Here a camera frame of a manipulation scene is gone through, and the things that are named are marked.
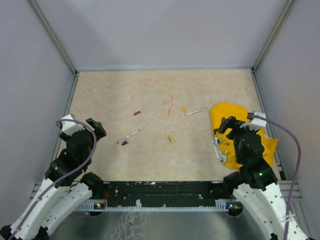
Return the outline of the white yellow marker pen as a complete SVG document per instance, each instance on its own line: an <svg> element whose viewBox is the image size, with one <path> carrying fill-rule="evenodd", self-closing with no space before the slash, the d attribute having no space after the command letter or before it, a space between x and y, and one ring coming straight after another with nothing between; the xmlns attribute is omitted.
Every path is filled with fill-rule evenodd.
<svg viewBox="0 0 320 240"><path fill-rule="evenodd" d="M196 114L196 113L199 113L199 112L202 112L204 110L207 110L207 107L202 107L200 109L197 109L195 111L192 111L192 112L189 112L189 113L186 113L185 116L189 116L189 115L193 115L193 114Z"/></svg>

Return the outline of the white purple marker pen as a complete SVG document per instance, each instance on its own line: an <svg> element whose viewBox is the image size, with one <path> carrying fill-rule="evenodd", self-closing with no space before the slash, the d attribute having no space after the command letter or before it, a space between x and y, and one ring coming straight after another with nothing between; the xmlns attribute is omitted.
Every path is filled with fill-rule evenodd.
<svg viewBox="0 0 320 240"><path fill-rule="evenodd" d="M130 133L129 135L127 135L127 136L125 136L125 137L123 137L123 138L119 139L119 140L117 141L117 143L120 143L120 142L125 141L126 139L130 138L131 136L135 135L135 134L136 134L136 133L138 133L138 132L140 132L140 129L138 129L138 130L136 130L136 131L134 131L134 132Z"/></svg>

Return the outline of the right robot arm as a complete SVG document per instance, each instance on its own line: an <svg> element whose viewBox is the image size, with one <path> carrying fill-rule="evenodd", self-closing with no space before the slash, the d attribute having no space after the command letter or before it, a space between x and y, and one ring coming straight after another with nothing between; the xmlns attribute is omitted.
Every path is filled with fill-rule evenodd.
<svg viewBox="0 0 320 240"><path fill-rule="evenodd" d="M238 171L223 178L223 192L235 198L249 212L266 240L308 240L291 211L291 199L296 181L293 179L288 197L284 198L278 179L263 157L265 148L258 131L274 121L262 112L250 112L248 121L234 116L223 117L218 133L230 132Z"/></svg>

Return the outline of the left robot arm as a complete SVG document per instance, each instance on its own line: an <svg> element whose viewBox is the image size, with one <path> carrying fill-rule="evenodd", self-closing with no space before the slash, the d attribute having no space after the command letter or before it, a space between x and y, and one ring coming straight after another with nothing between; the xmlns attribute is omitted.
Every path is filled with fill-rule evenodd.
<svg viewBox="0 0 320 240"><path fill-rule="evenodd" d="M1 228L0 235L5 240L48 240L80 204L103 195L104 181L87 172L97 142L107 135L102 123L92 118L82 123L69 114L57 124L66 147L51 162L21 216Z"/></svg>

